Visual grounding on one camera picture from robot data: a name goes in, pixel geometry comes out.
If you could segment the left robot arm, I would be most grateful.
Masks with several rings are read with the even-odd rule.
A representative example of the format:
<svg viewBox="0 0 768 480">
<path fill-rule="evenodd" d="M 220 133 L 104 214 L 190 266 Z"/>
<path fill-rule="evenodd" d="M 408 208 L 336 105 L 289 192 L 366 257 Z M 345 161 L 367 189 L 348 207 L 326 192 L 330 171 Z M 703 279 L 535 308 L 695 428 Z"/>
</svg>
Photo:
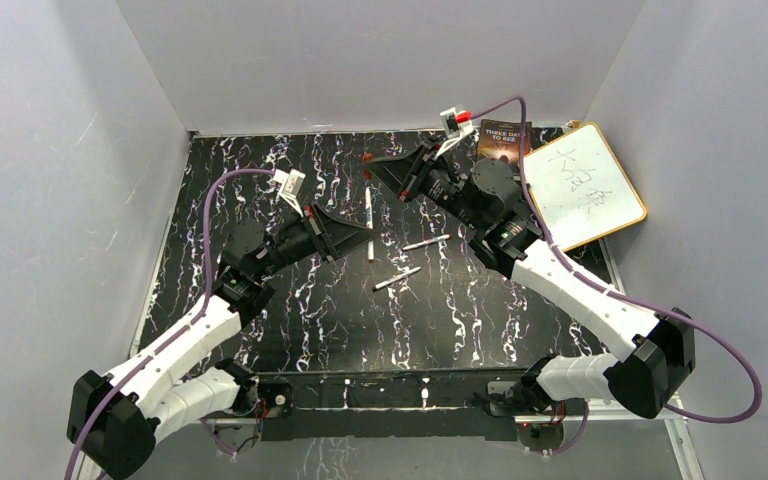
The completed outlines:
<svg viewBox="0 0 768 480">
<path fill-rule="evenodd" d="M 268 280 L 308 257 L 340 259 L 379 237 L 363 224 L 305 205 L 269 233 L 255 219 L 237 222 L 205 294 L 164 334 L 105 374 L 87 371 L 74 384 L 67 438 L 98 469 L 126 479 L 163 439 L 211 413 L 254 411 L 254 375 L 227 360 L 184 377 L 201 359 L 259 316 L 274 295 Z"/>
</svg>

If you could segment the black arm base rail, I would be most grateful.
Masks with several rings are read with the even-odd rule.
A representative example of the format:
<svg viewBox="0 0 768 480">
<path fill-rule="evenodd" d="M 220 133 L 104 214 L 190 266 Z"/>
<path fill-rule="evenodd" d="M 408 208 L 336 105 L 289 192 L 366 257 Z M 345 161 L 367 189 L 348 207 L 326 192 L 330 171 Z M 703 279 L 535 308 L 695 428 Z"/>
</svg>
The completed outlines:
<svg viewBox="0 0 768 480">
<path fill-rule="evenodd" d="M 248 381 L 242 405 L 207 422 L 235 450 L 320 437 L 480 437 L 556 451 L 586 403 L 535 390 L 515 368 L 269 372 Z"/>
</svg>

